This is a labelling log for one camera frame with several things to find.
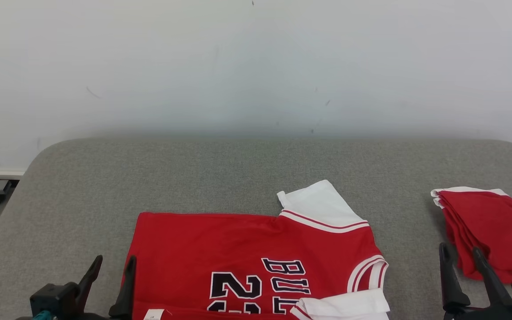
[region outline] armhole trim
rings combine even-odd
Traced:
[[[290,313],[293,314],[299,320],[311,320],[311,318],[309,318],[307,313],[303,312],[303,310],[301,310],[301,308],[299,308],[299,306],[293,306],[290,309]]]
[[[433,198],[437,198],[440,196],[441,191],[449,191],[449,192],[491,192],[496,195],[506,195],[503,190],[501,189],[491,189],[491,190],[483,190],[478,188],[471,188],[471,187],[453,187],[453,188],[445,188],[445,189],[434,189],[430,191],[430,195],[433,196]]]
[[[388,268],[388,263],[384,260],[382,255],[375,255],[364,259],[353,269],[351,276],[349,277],[349,282],[347,283],[347,292],[358,291],[359,282],[364,275],[364,272],[366,272],[370,267],[372,267],[372,270],[368,280],[368,288],[382,288],[382,285],[384,284],[384,274],[386,273],[386,268]]]
[[[320,229],[327,232],[333,232],[333,233],[345,233],[349,231],[353,231],[359,228],[368,227],[368,222],[366,220],[361,220],[356,223],[350,224],[350,225],[344,225],[341,227],[336,227],[334,225],[325,224],[323,222],[319,222],[317,220],[313,220],[309,217],[300,215],[298,213],[295,213],[290,210],[282,210],[280,213],[280,216],[286,217],[288,219],[291,219],[293,221],[309,225],[309,227],[313,227],[315,229]]]

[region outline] wall mark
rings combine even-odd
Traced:
[[[90,88],[86,87],[86,90],[91,94],[93,95],[94,97],[98,98],[98,99],[102,99],[102,97],[99,97],[97,96],[96,94],[94,94],[92,91],[90,91]]]

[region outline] red stripe trim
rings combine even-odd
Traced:
[[[357,272],[357,277],[355,278],[355,280],[353,280],[353,290],[351,290],[351,292],[354,292],[355,284],[357,283],[357,280],[360,280],[358,277],[359,277],[359,275],[361,275],[361,272],[363,271],[363,269],[372,267],[372,264],[374,264],[375,262],[378,262],[377,260],[384,261],[384,259],[382,259],[382,258],[376,258],[376,259],[373,259],[373,260],[367,262],[364,266],[361,267],[361,269],[359,269],[359,272]]]
[[[319,221],[316,221],[316,220],[313,220],[313,219],[309,219],[308,217],[305,217],[305,216],[302,216],[302,215],[298,215],[297,213],[292,212],[292,211],[289,211],[289,210],[282,210],[282,212],[291,213],[291,214],[293,214],[293,215],[295,215],[295,216],[297,216],[297,217],[300,217],[301,219],[305,219],[305,220],[307,220],[307,221],[311,221],[311,222],[313,222],[313,223],[321,224],[321,225],[323,225],[323,226],[325,226],[325,227],[330,227],[330,228],[333,228],[333,229],[345,229],[345,228],[354,227],[355,225],[359,225],[359,224],[363,224],[363,223],[368,224],[368,222],[367,222],[367,221],[361,221],[361,222],[353,223],[353,224],[350,224],[350,225],[346,225],[346,226],[344,226],[344,227],[335,227],[335,226],[333,226],[333,225],[329,225],[329,224],[321,223],[321,222],[319,222]]]
[[[384,263],[382,265],[382,268],[380,268],[380,275],[378,276],[378,288],[380,288],[380,283],[382,282],[382,275],[384,275],[384,269],[388,266],[387,263]]]
[[[305,311],[301,310],[301,308],[299,308],[299,306],[297,306],[296,304],[293,305],[294,308],[296,308],[297,310],[299,310],[304,316],[306,316],[307,318],[311,318],[309,316],[309,314],[307,314]]]

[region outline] gray fabric surface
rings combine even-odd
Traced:
[[[441,319],[433,188],[512,196],[512,144],[495,140],[72,140],[31,164],[0,217],[0,320],[28,315],[48,282],[78,281],[104,255],[87,311],[106,315],[138,213],[277,215],[276,192],[328,179],[368,220],[390,268],[390,318]],[[476,306],[481,282],[460,278]]]

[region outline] white shoulder strap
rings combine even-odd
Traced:
[[[294,220],[303,217],[327,227],[345,229],[353,224],[366,223],[327,180],[288,194],[281,191],[278,198],[284,207],[282,215],[293,215]]]

